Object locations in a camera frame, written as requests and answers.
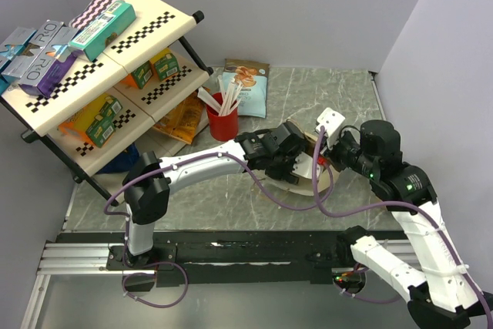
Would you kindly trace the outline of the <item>brown paper bag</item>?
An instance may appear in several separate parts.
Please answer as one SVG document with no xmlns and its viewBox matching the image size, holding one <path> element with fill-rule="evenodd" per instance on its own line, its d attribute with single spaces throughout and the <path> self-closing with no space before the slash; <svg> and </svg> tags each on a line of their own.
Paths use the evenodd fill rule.
<svg viewBox="0 0 493 329">
<path fill-rule="evenodd" d="M 304 150 L 304 152 L 306 154 L 308 154 L 309 156 L 312 156 L 314 154 L 317 136 L 313 133 L 309 133 L 309 132 L 303 130 L 303 128 L 293 119 L 288 119 L 287 122 L 293 123 L 303 133 L 304 138 L 307 141 L 307 148 Z M 329 162 L 327 162 L 327 163 L 330 165 L 330 170 L 333 174 L 333 180 L 334 180 L 333 183 L 335 185 L 335 183 L 338 181 L 338 178 L 340 176 L 340 172 L 336 171 L 333 168 L 331 163 L 329 163 Z M 297 185 L 292 185 L 289 183 L 285 183 L 285 182 L 281 182 L 281 181 L 277 181 L 277 180 L 272 180 L 269 177 L 266 178 L 266 181 L 267 181 L 267 183 L 275 186 L 276 188 L 286 190 L 286 191 L 291 192 L 291 193 L 299 194 L 302 196 L 313 196 L 313 194 L 314 194 L 312 182 L 309 179 L 300 178 L 299 183 Z M 329 188 L 329 186 L 330 186 L 330 177 L 329 177 L 329 173 L 327 170 L 326 175 L 322 175 L 322 177 L 317 180 L 317 189 L 319 192 L 322 192 L 322 191 L 327 190 Z"/>
</svg>

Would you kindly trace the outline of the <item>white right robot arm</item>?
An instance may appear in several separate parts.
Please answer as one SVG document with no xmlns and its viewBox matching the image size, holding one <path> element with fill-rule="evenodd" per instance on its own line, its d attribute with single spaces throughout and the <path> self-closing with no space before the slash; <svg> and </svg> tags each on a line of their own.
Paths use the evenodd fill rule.
<svg viewBox="0 0 493 329">
<path fill-rule="evenodd" d="M 369 181 L 380 200 L 377 206 L 399 223 L 420 267 L 393 255 L 361 226 L 338 236 L 337 259 L 375 272 L 398 292 L 420 328 L 466 328 L 477 316 L 485 316 L 491 327 L 492 295 L 472 280 L 450 239 L 428 175 L 403 161 L 401 136 L 393 125 L 366 121 L 359 139 L 344 123 L 326 123 L 319 131 L 327 138 L 324 157 L 335 170 L 350 169 Z"/>
</svg>

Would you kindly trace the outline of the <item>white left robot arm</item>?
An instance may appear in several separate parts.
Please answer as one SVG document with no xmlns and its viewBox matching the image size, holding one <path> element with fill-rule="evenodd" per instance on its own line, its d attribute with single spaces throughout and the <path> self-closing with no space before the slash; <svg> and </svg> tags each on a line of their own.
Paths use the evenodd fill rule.
<svg viewBox="0 0 493 329">
<path fill-rule="evenodd" d="M 285 122 L 275 129 L 241 133 L 212 149 L 186 156 L 142 155 L 122 188 L 129 211 L 125 260 L 136 269 L 150 264 L 155 223 L 166 214 L 173 194 L 205 180 L 255 170 L 272 180 L 297 185 L 302 178 L 317 174 L 308 148 L 302 131 Z"/>
</svg>

